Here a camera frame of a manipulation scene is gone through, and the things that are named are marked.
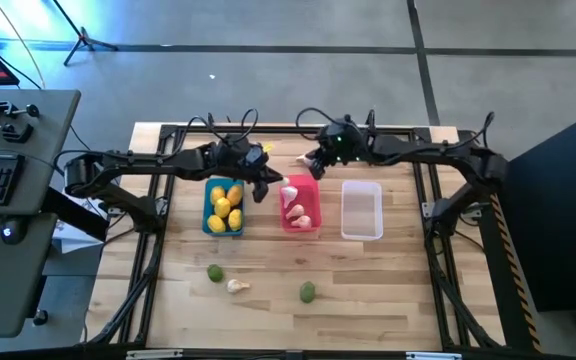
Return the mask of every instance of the lime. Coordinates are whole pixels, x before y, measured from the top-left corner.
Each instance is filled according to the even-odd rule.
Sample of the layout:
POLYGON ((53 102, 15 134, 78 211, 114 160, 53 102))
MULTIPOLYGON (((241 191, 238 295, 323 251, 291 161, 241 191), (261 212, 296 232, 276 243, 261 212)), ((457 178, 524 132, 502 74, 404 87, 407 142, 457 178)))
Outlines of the lime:
POLYGON ((219 265, 212 264, 208 266, 208 277, 212 282, 220 282, 224 279, 224 271, 219 265))
POLYGON ((306 304, 315 300, 315 285, 310 281, 301 285, 301 289, 299 289, 299 299, 306 304))

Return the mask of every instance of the computer mouse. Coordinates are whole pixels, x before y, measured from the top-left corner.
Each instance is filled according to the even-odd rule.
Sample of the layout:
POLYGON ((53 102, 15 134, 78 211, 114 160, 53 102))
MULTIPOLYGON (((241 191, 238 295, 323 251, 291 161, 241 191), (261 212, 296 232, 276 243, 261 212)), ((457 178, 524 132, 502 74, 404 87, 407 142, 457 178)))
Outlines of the computer mouse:
POLYGON ((1 240, 8 245, 19 244, 28 232, 28 218, 24 216, 6 216, 1 219, 1 240))

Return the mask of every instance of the wooden table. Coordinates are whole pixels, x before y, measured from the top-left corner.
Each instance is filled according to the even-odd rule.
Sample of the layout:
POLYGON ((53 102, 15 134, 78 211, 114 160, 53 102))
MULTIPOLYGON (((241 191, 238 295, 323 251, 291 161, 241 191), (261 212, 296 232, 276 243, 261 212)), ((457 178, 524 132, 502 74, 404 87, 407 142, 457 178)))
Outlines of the wooden table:
MULTIPOLYGON (((135 124, 130 148, 154 152, 160 126, 135 124)), ((457 138, 452 127, 431 128, 431 134, 434 142, 457 138)), ((316 143, 286 134, 251 134, 250 139, 274 145, 269 165, 277 171, 308 173, 295 157, 316 143)), ((207 134, 189 134, 185 147, 214 140, 207 134)), ((439 166, 438 171, 444 196, 464 182, 452 168, 439 166)), ((121 186, 145 195, 149 179, 125 176, 121 186)), ((175 182, 148 347, 441 349, 410 164, 329 168, 319 183, 323 225, 315 233, 289 234, 280 228, 275 184, 261 204, 253 202, 252 186, 246 187, 243 236, 208 236, 201 230, 204 185, 203 181, 175 182), (380 240, 341 238, 341 185, 350 179, 382 186, 384 235, 380 240), (231 295, 225 282, 211 283, 206 267, 213 263, 224 267, 227 279, 249 282, 252 288, 231 295), (305 281, 317 287, 311 304, 299 301, 299 287, 305 281)), ((131 226, 125 219, 109 236, 131 226)), ((480 241, 477 228, 460 223, 458 229, 480 241)), ((503 343, 486 258, 467 240, 452 239, 464 302, 492 338, 503 343)), ((91 336, 126 295, 136 241, 136 234, 125 236, 104 250, 86 320, 91 336)), ((141 303, 133 317, 133 332, 140 309, 141 303)), ((458 339, 452 306, 447 313, 451 334, 458 339)))

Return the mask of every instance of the concrete floor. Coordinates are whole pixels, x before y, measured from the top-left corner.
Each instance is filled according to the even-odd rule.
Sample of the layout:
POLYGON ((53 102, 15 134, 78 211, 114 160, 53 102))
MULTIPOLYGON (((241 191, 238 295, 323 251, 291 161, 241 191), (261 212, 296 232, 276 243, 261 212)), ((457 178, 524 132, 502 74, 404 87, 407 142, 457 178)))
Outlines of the concrete floor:
MULTIPOLYGON (((257 107, 262 122, 292 122, 307 106, 359 118, 374 108, 379 124, 425 125, 434 121, 428 109, 436 106, 442 125, 464 129, 480 128, 494 110, 490 145, 512 159, 576 121, 576 53, 569 51, 576 50, 574 0, 417 0, 426 48, 493 49, 489 56, 429 51, 421 72, 410 52, 198 53, 154 46, 413 48, 419 38, 416 44, 406 0, 62 0, 91 36, 145 45, 143 51, 81 51, 70 67, 61 64, 67 52, 58 50, 75 36, 51 1, 0 4, 25 39, 57 42, 48 43, 50 51, 31 48, 48 88, 82 91, 73 124, 92 147, 126 150, 136 121, 185 121, 208 111, 239 117, 257 107), (555 51, 523 56, 536 53, 494 49, 555 51), (434 104, 424 96, 428 90, 434 104)), ((0 39, 14 38, 0 15, 0 39)), ((0 53, 39 81, 23 48, 5 43, 0 53)), ((21 86, 32 88, 26 80, 21 86)), ((69 136, 65 148, 79 147, 69 136)), ((41 306, 54 321, 0 339, 0 351, 77 342, 98 259, 94 249, 52 254, 41 306)), ((572 313, 536 314, 536 321, 546 352, 576 355, 572 313)))

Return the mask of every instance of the gray desk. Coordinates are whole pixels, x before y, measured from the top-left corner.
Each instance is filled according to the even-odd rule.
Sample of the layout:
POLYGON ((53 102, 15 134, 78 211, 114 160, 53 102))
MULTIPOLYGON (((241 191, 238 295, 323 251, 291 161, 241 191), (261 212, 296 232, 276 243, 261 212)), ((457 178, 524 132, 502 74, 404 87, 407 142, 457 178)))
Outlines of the gray desk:
MULTIPOLYGON (((38 119, 25 115, 14 120, 0 118, 0 124, 29 122, 35 128, 24 144, 6 142, 0 134, 0 150, 16 150, 51 162, 61 151, 80 96, 76 90, 0 90, 0 101, 10 101, 18 108, 32 103, 41 113, 38 119)), ((1 215, 33 217, 28 234, 19 244, 6 245, 0 237, 0 337, 19 334, 27 315, 34 310, 30 307, 36 299, 58 217, 69 223, 96 221, 102 234, 97 237, 105 237, 107 221, 51 189, 52 173, 46 164, 27 158, 10 205, 0 206, 0 223, 1 215)))
MULTIPOLYGON (((38 119, 27 115, 18 116, 15 120, 4 120, 2 117, 0 125, 5 122, 13 125, 30 123, 35 129, 24 144, 9 143, 0 133, 0 150, 21 151, 50 163, 66 141, 80 97, 81 93, 77 90, 0 90, 0 101, 10 101, 20 109, 28 104, 35 104, 41 113, 38 119)), ((22 191, 14 192, 8 206, 0 206, 0 215, 37 214, 44 201, 52 172, 46 164, 26 159, 23 174, 17 184, 17 190, 22 191)))

